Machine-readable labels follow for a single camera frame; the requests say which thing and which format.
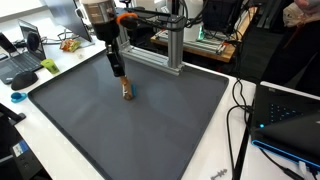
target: laptop keyboard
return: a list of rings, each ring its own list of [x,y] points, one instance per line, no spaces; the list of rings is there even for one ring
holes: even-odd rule
[[[287,107],[279,106],[276,104],[269,104],[269,123],[277,123],[279,121],[283,121],[289,118],[293,118],[295,116],[303,115],[303,113],[298,112],[293,109],[289,109]]]
[[[24,71],[36,71],[42,67],[40,61],[32,58],[28,53],[12,57],[8,61],[8,64],[11,68],[18,70],[18,73]]]

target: hand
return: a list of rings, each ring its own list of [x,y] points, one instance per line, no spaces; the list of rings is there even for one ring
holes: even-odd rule
[[[297,6],[308,15],[320,12],[320,0],[294,0]]]

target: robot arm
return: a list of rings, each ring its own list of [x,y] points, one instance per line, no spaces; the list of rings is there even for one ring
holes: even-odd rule
[[[120,29],[116,22],[117,14],[114,1],[80,0],[80,3],[86,11],[97,38],[105,41],[106,55],[110,61],[114,76],[120,78],[123,88],[123,98],[131,100],[133,98],[131,84],[126,77],[124,62],[119,55],[119,48],[116,43]]]

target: white table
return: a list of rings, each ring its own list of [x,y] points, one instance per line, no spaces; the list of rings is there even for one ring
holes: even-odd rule
[[[285,88],[283,86],[278,86],[278,85],[274,85],[267,82],[263,82],[262,85],[320,100],[320,97],[299,92],[293,89]],[[296,172],[297,174],[301,175],[301,177],[303,177],[297,164],[290,162],[279,156],[276,156],[274,154],[271,154],[269,152],[266,152],[266,153],[280,165],[291,169],[292,171]],[[310,176],[309,179],[313,180],[313,177],[311,176],[310,173],[308,173],[308,176]],[[271,180],[271,179],[291,180],[289,176],[284,174],[276,165],[270,162],[257,147],[251,145],[251,139],[249,139],[249,142],[248,142],[241,179],[243,180],[257,180],[257,179],[259,180]]]
[[[32,17],[23,19],[30,19],[29,22],[32,23]],[[40,33],[42,34],[41,24],[37,24],[37,26],[39,26]],[[65,72],[80,62],[89,59],[103,49],[104,42],[101,41],[96,41],[94,46],[78,49],[74,53],[62,52],[58,49],[58,46],[45,46],[47,57],[55,60],[61,72]],[[230,81],[182,179],[210,179],[211,176],[216,175],[217,171],[227,169],[227,174],[220,179],[229,180],[231,179],[231,163],[227,141],[226,114],[227,111],[235,105],[231,91],[236,79],[197,66],[193,67],[228,77]],[[19,92],[29,92],[42,83],[54,78],[54,76],[46,69],[37,71],[37,75],[39,80],[35,84]],[[251,103],[255,92],[255,85],[245,81],[242,83],[244,85],[243,95],[246,98],[247,103]],[[0,89],[0,102],[14,112],[23,112],[27,116],[25,120],[15,127],[53,179],[103,179],[82,154],[40,112],[40,110],[30,102],[29,99],[26,99],[19,104],[13,104],[10,99],[10,95],[13,93],[10,86],[0,83]],[[241,102],[239,87],[236,88],[236,96],[239,102]],[[238,157],[245,130],[243,113],[242,110],[236,109],[230,116],[231,140],[233,157],[235,160]]]

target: black laptop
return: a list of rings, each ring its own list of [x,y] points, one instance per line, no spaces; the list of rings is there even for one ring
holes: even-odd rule
[[[3,49],[12,55],[7,60],[0,62],[0,79],[5,84],[10,84],[13,78],[21,72],[36,71],[42,68],[40,62],[46,59],[38,28],[20,19],[18,24],[27,45],[26,51],[19,53],[4,35],[1,35],[0,38]]]
[[[320,170],[320,101],[259,85],[251,122],[252,144]]]

